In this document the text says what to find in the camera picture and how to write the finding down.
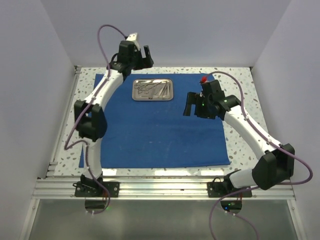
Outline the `steel tweezers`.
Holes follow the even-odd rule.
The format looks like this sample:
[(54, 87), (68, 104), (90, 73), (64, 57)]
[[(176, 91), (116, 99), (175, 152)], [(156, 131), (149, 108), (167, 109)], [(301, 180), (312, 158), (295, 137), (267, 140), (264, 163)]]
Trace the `steel tweezers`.
[(162, 97), (168, 98), (170, 96), (171, 85), (167, 83), (162, 91)]

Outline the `blue surgical cloth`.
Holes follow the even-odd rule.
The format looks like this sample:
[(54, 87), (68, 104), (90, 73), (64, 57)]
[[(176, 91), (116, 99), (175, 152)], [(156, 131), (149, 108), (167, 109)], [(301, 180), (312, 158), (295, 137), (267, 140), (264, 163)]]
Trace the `blue surgical cloth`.
[[(191, 168), (229, 165), (223, 123), (219, 118), (183, 116), (188, 92), (201, 90), (200, 73), (131, 74), (123, 83), (108, 83), (107, 130), (97, 152), (107, 169)], [(134, 100), (137, 80), (168, 79), (171, 100)]]

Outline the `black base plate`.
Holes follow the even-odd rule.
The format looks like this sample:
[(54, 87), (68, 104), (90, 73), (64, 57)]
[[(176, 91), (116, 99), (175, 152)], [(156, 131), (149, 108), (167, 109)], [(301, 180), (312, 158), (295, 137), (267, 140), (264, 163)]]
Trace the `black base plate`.
[(207, 194), (209, 198), (221, 198), (225, 195), (237, 198), (242, 195), (243, 198), (250, 198), (253, 196), (252, 190), (248, 188), (234, 188), (227, 186), (223, 181), (210, 181), (206, 183)]
[[(120, 183), (116, 181), (104, 181), (101, 183), (109, 192), (108, 196), (111, 198), (117, 198), (119, 196), (120, 191)], [(75, 197), (83, 197), (83, 198), (98, 198), (105, 196), (103, 193), (103, 189), (98, 186), (97, 188), (92, 188), (88, 186), (84, 186), (80, 181), (73, 183), (73, 187), (75, 187)]]

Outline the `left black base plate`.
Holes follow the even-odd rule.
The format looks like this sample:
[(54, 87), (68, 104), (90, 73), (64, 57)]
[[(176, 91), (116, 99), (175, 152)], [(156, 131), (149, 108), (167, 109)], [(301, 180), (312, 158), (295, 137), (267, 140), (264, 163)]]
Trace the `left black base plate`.
[[(116, 181), (104, 181), (101, 183), (109, 192), (108, 196), (111, 198), (117, 198), (119, 196), (120, 191), (120, 183)], [(75, 187), (75, 197), (83, 197), (83, 198), (98, 198), (105, 196), (103, 193), (103, 189), (98, 186), (97, 188), (92, 188), (88, 186), (84, 186), (80, 181), (73, 183), (73, 187)]]

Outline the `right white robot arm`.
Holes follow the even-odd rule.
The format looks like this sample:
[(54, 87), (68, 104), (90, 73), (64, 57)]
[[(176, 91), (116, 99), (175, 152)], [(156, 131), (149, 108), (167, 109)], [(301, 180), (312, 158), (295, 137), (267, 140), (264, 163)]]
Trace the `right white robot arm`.
[(240, 190), (254, 186), (268, 190), (293, 176), (295, 149), (292, 145), (282, 144), (268, 135), (235, 95), (225, 95), (218, 80), (200, 85), (200, 93), (187, 93), (183, 115), (190, 116), (194, 106), (194, 114), (199, 118), (220, 118), (235, 129), (258, 160), (253, 168), (235, 170), (225, 175), (222, 181), (213, 180), (212, 188), (219, 196), (232, 197)]

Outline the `aluminium rail frame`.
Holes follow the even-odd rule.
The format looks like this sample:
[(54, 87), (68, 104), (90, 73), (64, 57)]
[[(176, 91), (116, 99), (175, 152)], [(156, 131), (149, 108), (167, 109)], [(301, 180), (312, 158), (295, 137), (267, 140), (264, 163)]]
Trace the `aluminium rail frame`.
[[(134, 74), (206, 74), (218, 71), (227, 95), (238, 95), (246, 108), (266, 123), (247, 67), (155, 67)], [(222, 122), (228, 165), (175, 168), (103, 168), (106, 181), (119, 182), (117, 198), (103, 213), (86, 212), (85, 198), (75, 197), (73, 183), (82, 172), (82, 148), (63, 145), (74, 122), (69, 110), (46, 177), (36, 182), (22, 230), (23, 240), (304, 240), (306, 234), (289, 185), (254, 190), (243, 198), (239, 215), (225, 213), (208, 197), (207, 182), (256, 164), (253, 151), (237, 132)]]

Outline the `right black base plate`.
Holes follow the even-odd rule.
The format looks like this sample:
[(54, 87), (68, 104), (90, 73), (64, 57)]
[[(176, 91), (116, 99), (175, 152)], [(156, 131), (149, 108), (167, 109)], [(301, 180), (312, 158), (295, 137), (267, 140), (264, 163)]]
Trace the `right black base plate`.
[(243, 198), (250, 198), (253, 196), (252, 190), (248, 188), (234, 188), (227, 186), (223, 181), (210, 181), (206, 183), (207, 194), (209, 198), (221, 198), (225, 195), (237, 198), (242, 195)]

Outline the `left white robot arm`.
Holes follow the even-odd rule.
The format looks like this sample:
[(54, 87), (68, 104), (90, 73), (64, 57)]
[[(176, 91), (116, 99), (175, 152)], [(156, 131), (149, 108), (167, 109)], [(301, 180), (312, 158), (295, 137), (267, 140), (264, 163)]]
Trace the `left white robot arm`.
[(104, 113), (107, 103), (132, 71), (151, 68), (154, 61), (148, 45), (142, 50), (132, 40), (123, 40), (118, 52), (106, 66), (106, 72), (98, 85), (84, 100), (74, 104), (75, 130), (83, 145), (85, 170), (80, 183), (92, 196), (99, 196), (106, 189), (103, 184), (101, 166), (101, 142), (107, 132), (108, 123)]

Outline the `steel instrument tray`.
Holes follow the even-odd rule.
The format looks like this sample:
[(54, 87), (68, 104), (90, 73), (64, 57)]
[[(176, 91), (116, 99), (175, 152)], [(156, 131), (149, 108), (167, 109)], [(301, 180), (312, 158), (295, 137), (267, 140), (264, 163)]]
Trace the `steel instrument tray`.
[(153, 99), (148, 99), (150, 92), (152, 92), (154, 90), (154, 88), (153, 88), (153, 89), (151, 89), (151, 91), (148, 94), (136, 94), (136, 93), (133, 93), (133, 91), (132, 91), (132, 99), (133, 100), (152, 102), (152, 101), (171, 101), (174, 98), (174, 87), (173, 87), (173, 82), (171, 79), (169, 79), (169, 78), (140, 78), (140, 79), (136, 79), (134, 81), (146, 81), (146, 80), (160, 82), (160, 84), (155, 87), (156, 89), (161, 88), (163, 86), (163, 84), (170, 84), (171, 87), (170, 87), (169, 97), (162, 97), (162, 95), (161, 95), (161, 96), (155, 97)]

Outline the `steel surgical scissors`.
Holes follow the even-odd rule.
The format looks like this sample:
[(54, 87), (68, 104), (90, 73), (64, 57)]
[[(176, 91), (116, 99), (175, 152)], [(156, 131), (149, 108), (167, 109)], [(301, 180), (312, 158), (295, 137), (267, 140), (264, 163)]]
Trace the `steel surgical scissors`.
[(133, 83), (132, 92), (135, 94), (148, 94), (151, 89), (157, 87), (161, 82), (153, 80), (136, 80)]

